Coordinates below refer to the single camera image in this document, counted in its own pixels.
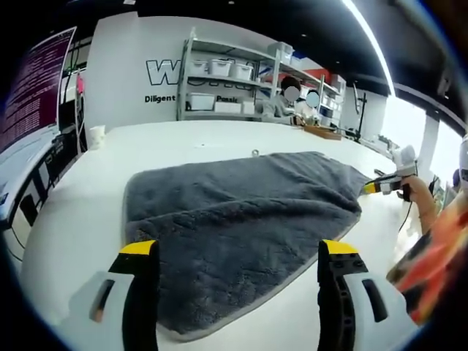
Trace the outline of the person's right hand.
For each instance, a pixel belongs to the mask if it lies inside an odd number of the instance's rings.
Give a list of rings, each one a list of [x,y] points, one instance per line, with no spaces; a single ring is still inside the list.
[[[401,180],[401,188],[404,190],[404,199],[417,203],[427,203],[432,199],[426,183],[416,175],[411,175]]]

